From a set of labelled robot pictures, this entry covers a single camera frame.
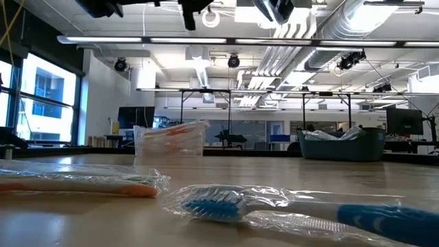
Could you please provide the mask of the black gantry frame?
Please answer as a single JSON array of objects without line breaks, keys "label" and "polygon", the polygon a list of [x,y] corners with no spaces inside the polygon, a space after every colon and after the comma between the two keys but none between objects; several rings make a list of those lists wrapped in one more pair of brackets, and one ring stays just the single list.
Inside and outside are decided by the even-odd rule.
[{"label": "black gantry frame", "polygon": [[337,96],[344,104],[348,106],[348,127],[352,127],[352,97],[350,93],[343,92],[331,92],[331,91],[303,91],[302,92],[302,126],[306,130],[306,103],[305,100],[309,95],[309,99],[314,97],[333,97]]},{"label": "black gantry frame", "polygon": [[184,102],[185,102],[185,98],[184,98],[184,94],[186,92],[190,92],[190,93],[218,93],[220,95],[222,95],[223,93],[227,93],[228,94],[228,98],[226,98],[226,102],[228,103],[228,130],[231,131],[231,127],[232,127],[232,123],[231,123],[231,90],[230,89],[208,89],[206,87],[201,88],[201,89],[178,89],[178,92],[181,93],[181,101],[180,101],[180,122],[182,122],[182,117],[183,117],[183,106],[184,106]]}]

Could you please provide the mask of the dark teal plastic bin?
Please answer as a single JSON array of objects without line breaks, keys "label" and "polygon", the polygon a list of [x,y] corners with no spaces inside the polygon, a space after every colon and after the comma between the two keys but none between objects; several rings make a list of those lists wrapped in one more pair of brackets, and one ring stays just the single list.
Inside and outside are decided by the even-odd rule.
[{"label": "dark teal plastic bin", "polygon": [[353,140],[306,140],[303,131],[298,132],[303,158],[328,161],[375,162],[383,156],[385,131],[380,128],[364,128]]}]

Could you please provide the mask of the white light strip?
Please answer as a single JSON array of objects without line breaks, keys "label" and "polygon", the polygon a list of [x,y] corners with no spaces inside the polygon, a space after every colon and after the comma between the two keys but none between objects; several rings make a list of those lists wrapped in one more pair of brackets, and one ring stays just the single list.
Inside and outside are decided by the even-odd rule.
[{"label": "white light strip", "polygon": [[346,41],[346,40],[324,40],[320,42],[325,46],[345,47],[393,47],[396,42],[392,41]]},{"label": "white light strip", "polygon": [[426,47],[426,48],[439,48],[439,41],[411,41],[404,44],[405,47]]},{"label": "white light strip", "polygon": [[238,38],[235,40],[239,44],[255,44],[255,45],[310,45],[310,40],[291,40],[291,39],[249,39]]},{"label": "white light strip", "polygon": [[226,43],[225,38],[151,38],[152,43]]},{"label": "white light strip", "polygon": [[57,36],[62,44],[85,43],[142,43],[142,38],[137,37],[109,37],[109,36]]}]

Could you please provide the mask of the green toothbrush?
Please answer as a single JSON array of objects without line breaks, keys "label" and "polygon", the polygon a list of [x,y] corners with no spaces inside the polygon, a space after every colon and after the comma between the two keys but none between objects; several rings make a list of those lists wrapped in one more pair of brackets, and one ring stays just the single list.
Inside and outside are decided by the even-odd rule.
[{"label": "green toothbrush", "polygon": [[315,131],[302,131],[305,139],[308,141],[337,141],[339,138],[321,130]]},{"label": "green toothbrush", "polygon": [[64,174],[81,176],[141,176],[153,183],[168,180],[157,169],[149,169],[146,172],[134,166],[102,165],[102,164],[62,164],[62,163],[38,163],[31,161],[15,161],[0,159],[0,169],[34,172],[44,174]]}]

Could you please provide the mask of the black office chair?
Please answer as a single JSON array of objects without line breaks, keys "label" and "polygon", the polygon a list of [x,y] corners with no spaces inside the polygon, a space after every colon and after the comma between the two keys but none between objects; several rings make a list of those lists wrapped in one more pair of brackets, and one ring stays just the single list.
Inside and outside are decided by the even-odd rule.
[{"label": "black office chair", "polygon": [[0,145],[13,145],[20,149],[27,149],[28,144],[17,137],[12,127],[0,127]]}]

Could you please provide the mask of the blue toothbrush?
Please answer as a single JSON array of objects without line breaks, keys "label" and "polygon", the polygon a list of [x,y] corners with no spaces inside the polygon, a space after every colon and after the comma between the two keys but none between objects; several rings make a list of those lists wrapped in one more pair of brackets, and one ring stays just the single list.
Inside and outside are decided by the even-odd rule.
[{"label": "blue toothbrush", "polygon": [[353,126],[347,132],[345,132],[338,140],[339,141],[352,141],[357,137],[363,135],[365,131],[359,126]]},{"label": "blue toothbrush", "polygon": [[336,203],[314,191],[258,185],[190,185],[163,198],[164,210],[201,220],[235,223],[254,211],[314,217],[404,244],[439,247],[439,213],[395,204]]}]

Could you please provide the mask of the black computer monitor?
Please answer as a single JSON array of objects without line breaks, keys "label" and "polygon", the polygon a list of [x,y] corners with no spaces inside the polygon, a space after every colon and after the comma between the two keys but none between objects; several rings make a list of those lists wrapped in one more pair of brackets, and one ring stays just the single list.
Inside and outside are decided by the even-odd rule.
[{"label": "black computer monitor", "polygon": [[124,106],[119,108],[117,121],[121,129],[133,129],[134,126],[152,128],[154,121],[153,106]]},{"label": "black computer monitor", "polygon": [[420,110],[387,108],[388,134],[423,134],[423,116]]}]

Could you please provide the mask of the orange toothbrush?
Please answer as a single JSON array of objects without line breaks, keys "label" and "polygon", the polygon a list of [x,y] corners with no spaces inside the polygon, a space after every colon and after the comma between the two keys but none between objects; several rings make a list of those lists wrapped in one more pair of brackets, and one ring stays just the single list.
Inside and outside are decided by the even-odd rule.
[{"label": "orange toothbrush", "polygon": [[137,156],[202,156],[203,144],[196,141],[149,140],[135,144]]},{"label": "orange toothbrush", "polygon": [[169,128],[148,130],[143,135],[144,136],[156,136],[156,135],[175,136],[178,134],[190,133],[197,129],[205,129],[209,126],[210,124],[207,121],[194,121],[191,123],[184,123]]},{"label": "orange toothbrush", "polygon": [[168,176],[84,176],[73,174],[0,173],[0,192],[84,192],[153,198],[167,189]]}]

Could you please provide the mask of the clear plastic bin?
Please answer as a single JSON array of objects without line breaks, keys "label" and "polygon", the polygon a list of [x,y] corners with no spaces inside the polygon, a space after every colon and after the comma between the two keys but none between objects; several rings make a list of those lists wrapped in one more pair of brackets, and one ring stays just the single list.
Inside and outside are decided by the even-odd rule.
[{"label": "clear plastic bin", "polygon": [[137,157],[202,156],[207,120],[193,121],[168,128],[134,126],[134,148]]}]

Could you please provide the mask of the silver finned ceiling duct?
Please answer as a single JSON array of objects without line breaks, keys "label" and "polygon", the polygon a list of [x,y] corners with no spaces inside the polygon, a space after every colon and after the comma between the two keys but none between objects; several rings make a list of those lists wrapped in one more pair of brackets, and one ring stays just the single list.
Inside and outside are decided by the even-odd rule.
[{"label": "silver finned ceiling duct", "polygon": [[[313,11],[291,16],[286,24],[278,26],[274,31],[274,38],[311,38],[316,32],[317,20]],[[282,80],[282,71],[298,53],[300,47],[269,46],[264,56],[252,73],[248,84],[249,91],[272,90],[278,88]],[[240,108],[277,108],[282,95],[278,93],[250,94],[238,99]]]}]

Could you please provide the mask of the black overhead crossbar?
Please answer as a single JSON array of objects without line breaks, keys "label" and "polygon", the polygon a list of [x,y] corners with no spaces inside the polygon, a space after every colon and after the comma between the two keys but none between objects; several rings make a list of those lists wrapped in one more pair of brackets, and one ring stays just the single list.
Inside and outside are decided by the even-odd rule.
[{"label": "black overhead crossbar", "polygon": [[[291,40],[310,40],[311,44],[310,45],[255,45],[255,44],[239,44],[236,43],[235,40],[238,38],[225,38],[227,40],[226,43],[152,43],[150,41],[151,38],[201,38],[201,37],[177,37],[177,36],[126,36],[126,37],[137,37],[137,38],[142,38],[143,42],[142,43],[85,43],[85,44],[155,44],[155,45],[247,45],[247,46],[281,46],[281,47],[286,47],[286,46],[290,46],[290,47],[341,47],[344,48],[345,46],[325,46],[325,45],[321,45],[320,42],[324,41],[324,40],[332,40],[332,39],[317,39],[317,38],[249,38],[249,39],[291,39]],[[395,49],[439,49],[439,48],[426,48],[426,47],[420,47],[420,48],[415,48],[415,47],[405,47],[404,44],[406,42],[411,42],[411,41],[431,41],[431,40],[346,40],[346,41],[392,41],[392,42],[396,42],[395,46],[393,47],[360,47],[360,48],[395,48]]]}]

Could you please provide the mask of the wooden pallets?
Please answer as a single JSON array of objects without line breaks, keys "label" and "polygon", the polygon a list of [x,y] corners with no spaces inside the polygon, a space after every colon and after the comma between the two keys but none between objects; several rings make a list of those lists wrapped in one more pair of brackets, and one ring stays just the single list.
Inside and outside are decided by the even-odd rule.
[{"label": "wooden pallets", "polygon": [[108,148],[110,145],[105,137],[89,136],[87,141],[87,146],[93,148]]}]

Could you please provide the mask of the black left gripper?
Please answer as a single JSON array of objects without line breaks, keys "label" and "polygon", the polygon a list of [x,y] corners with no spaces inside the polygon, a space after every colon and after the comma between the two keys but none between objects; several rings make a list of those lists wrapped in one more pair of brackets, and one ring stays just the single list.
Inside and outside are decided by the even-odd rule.
[{"label": "black left gripper", "polygon": [[194,12],[201,12],[214,0],[178,0],[182,7],[182,16],[187,30],[195,30]]}]

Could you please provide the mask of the large window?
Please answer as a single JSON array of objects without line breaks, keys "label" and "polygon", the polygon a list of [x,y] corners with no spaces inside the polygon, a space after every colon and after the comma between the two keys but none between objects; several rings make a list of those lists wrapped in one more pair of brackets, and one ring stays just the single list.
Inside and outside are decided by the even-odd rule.
[{"label": "large window", "polygon": [[0,127],[31,143],[68,143],[76,123],[80,78],[34,54],[0,58]]}]

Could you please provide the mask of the black monitor stand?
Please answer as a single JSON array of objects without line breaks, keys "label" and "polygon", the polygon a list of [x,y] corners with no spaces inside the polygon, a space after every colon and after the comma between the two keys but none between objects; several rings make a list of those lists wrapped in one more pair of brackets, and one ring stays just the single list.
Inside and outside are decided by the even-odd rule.
[{"label": "black monitor stand", "polygon": [[439,156],[439,141],[436,133],[436,117],[434,115],[427,116],[423,119],[426,121],[431,129],[431,142],[434,145],[434,150],[429,154],[437,154]]}]

